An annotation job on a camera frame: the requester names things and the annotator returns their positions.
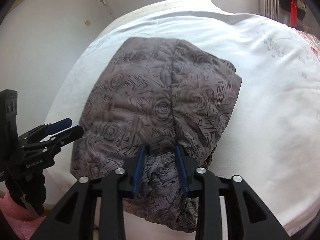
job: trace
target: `silver screw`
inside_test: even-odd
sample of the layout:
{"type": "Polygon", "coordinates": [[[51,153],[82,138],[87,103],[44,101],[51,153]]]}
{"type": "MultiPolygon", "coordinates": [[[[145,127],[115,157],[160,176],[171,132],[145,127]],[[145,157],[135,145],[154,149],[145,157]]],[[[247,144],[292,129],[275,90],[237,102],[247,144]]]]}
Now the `silver screw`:
{"type": "Polygon", "coordinates": [[[121,174],[124,174],[124,173],[125,173],[125,169],[123,169],[123,168],[116,169],[116,174],[121,175],[121,174]]]}
{"type": "Polygon", "coordinates": [[[241,182],[241,181],[242,181],[242,177],[239,176],[239,175],[233,176],[232,179],[233,179],[235,182],[241,182]]]}
{"type": "Polygon", "coordinates": [[[205,168],[199,167],[196,169],[196,172],[199,174],[205,174],[207,172],[207,170],[205,168]]]}
{"type": "Polygon", "coordinates": [[[83,176],[83,177],[81,177],[81,178],[79,179],[79,182],[80,182],[80,183],[87,183],[88,181],[89,181],[89,178],[86,177],[86,176],[83,176]]]}

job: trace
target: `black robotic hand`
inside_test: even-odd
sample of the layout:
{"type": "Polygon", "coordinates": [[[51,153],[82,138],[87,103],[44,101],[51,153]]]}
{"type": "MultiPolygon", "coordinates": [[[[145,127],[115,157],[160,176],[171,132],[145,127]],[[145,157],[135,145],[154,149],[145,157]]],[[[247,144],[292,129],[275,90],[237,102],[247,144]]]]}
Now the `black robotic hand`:
{"type": "Polygon", "coordinates": [[[13,179],[11,176],[5,180],[10,197],[18,205],[27,208],[23,198],[30,203],[36,213],[40,216],[44,213],[43,203],[46,198],[43,172],[33,173],[32,176],[22,179],[13,179]]]}

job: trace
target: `blue gripper pad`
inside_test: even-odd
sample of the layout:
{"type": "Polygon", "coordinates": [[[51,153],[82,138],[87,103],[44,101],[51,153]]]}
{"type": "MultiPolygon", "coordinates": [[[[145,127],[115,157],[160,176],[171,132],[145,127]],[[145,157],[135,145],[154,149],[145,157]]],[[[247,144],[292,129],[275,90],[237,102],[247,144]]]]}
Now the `blue gripper pad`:
{"type": "Polygon", "coordinates": [[[188,174],[186,171],[186,167],[184,165],[182,153],[180,150],[179,146],[175,147],[176,151],[176,165],[177,165],[177,170],[179,174],[179,183],[181,190],[184,194],[188,195],[189,194],[189,183],[188,183],[188,174]]]}
{"type": "Polygon", "coordinates": [[[143,173],[143,168],[144,168],[144,159],[147,153],[146,147],[141,147],[140,152],[137,161],[137,166],[136,170],[134,171],[134,175],[132,178],[132,194],[133,196],[137,196],[140,189],[141,189],[141,178],[142,178],[142,173],[143,173]]]}
{"type": "Polygon", "coordinates": [[[66,118],[66,119],[63,119],[59,122],[50,124],[47,127],[47,129],[45,129],[44,132],[46,135],[53,135],[53,134],[56,134],[62,130],[65,130],[65,129],[71,127],[71,125],[72,125],[72,120],[70,118],[66,118]]]}

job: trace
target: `white bedsheet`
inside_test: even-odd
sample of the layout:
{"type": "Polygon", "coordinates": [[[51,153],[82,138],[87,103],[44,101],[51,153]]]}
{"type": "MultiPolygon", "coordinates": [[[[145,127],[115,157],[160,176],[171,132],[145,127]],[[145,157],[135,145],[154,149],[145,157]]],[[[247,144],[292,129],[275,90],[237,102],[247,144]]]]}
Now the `white bedsheet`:
{"type": "Polygon", "coordinates": [[[140,19],[144,16],[156,12],[164,12],[166,10],[172,9],[171,11],[204,11],[204,12],[218,12],[223,14],[228,14],[227,12],[221,10],[219,7],[215,6],[211,0],[166,0],[162,2],[157,2],[154,4],[147,5],[140,9],[134,10],[126,15],[123,15],[115,19],[107,28],[105,28],[97,37],[97,39],[103,37],[107,33],[111,32],[117,27],[124,24],[132,22],[133,20],[140,19]]]}
{"type": "MultiPolygon", "coordinates": [[[[320,63],[305,41],[256,15],[185,8],[157,12],[95,40],[67,76],[46,122],[69,117],[77,124],[100,73],[133,36],[184,39],[235,65],[243,82],[210,170],[227,178],[242,175],[289,235],[305,226],[320,207],[320,63]]],[[[48,169],[64,192],[76,181],[69,173],[71,150],[64,147],[48,169]]],[[[126,218],[127,239],[194,239],[126,218]]]]}

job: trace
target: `pink fabric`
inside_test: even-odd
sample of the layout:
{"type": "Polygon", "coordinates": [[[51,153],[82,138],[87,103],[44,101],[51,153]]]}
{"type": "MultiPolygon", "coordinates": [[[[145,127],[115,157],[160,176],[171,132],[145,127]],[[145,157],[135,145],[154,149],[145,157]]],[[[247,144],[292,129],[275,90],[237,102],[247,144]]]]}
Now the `pink fabric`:
{"type": "Polygon", "coordinates": [[[8,192],[3,199],[0,198],[0,210],[21,240],[29,240],[44,220],[44,217],[35,220],[30,217],[28,210],[17,205],[8,192]]]}
{"type": "Polygon", "coordinates": [[[320,61],[320,41],[318,38],[310,33],[304,33],[296,29],[293,30],[295,30],[308,43],[313,53],[320,61]]]}

